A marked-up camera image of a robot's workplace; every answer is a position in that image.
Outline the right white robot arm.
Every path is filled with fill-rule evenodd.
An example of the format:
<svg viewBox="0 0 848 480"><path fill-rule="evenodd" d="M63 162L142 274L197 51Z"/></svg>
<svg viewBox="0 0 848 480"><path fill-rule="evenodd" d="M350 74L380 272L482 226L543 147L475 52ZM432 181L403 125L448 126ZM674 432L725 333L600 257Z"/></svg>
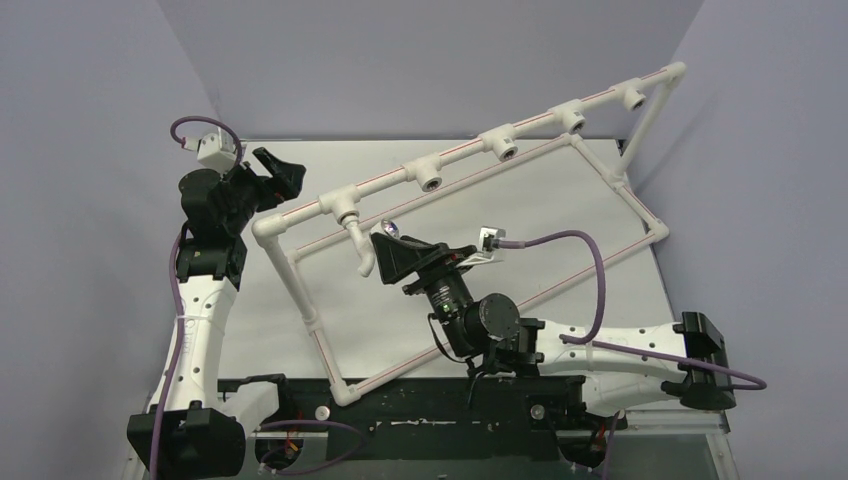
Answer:
<svg viewBox="0 0 848 480"><path fill-rule="evenodd" d="M560 327L547 339L545 320L522 315L502 293L476 299L464 281L467 271L489 262L500 249L525 249L564 238L583 240L593 257L596 304L586 328ZM577 427L670 399L703 411L729 410L737 404L723 336L706 316L686 314L678 322L641 328L604 326L606 272L597 243L583 231L565 230L524 241L487 233L478 245L460 248L387 233L371 234L370 242L384 284L416 277L403 286L403 293L427 298L428 325L437 350L465 365L472 381L500 374L516 378L584 374L582 388L562 400L563 416Z"/></svg>

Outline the white plastic water faucet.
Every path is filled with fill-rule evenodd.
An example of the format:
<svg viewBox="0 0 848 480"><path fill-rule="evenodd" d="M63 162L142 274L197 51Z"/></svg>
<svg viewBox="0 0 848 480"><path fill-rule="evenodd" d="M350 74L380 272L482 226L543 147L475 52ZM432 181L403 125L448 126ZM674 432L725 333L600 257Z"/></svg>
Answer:
<svg viewBox="0 0 848 480"><path fill-rule="evenodd" d="M343 215L339 224L347 232L354 245L360 259L357 271L360 276L365 278L372 273L376 265L376 253L371 235L380 234L396 239L400 237L399 227L390 218L380 218L375 223L369 224L368 229L366 229L360 221L358 211Z"/></svg>

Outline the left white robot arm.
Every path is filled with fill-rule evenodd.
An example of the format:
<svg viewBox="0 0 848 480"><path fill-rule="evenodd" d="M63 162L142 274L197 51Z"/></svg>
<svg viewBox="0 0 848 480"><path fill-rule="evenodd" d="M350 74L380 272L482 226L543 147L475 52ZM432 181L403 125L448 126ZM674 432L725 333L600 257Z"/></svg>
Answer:
<svg viewBox="0 0 848 480"><path fill-rule="evenodd" d="M248 379L220 399L219 367L231 309L240 290L252 217L297 198L306 168L254 150L266 174L234 162L202 168L178 184L186 221L171 251L175 300L170 352L150 405L130 417L127 439L152 479L210 479L237 475L247 438L264 422L283 429L296 402L282 375Z"/></svg>

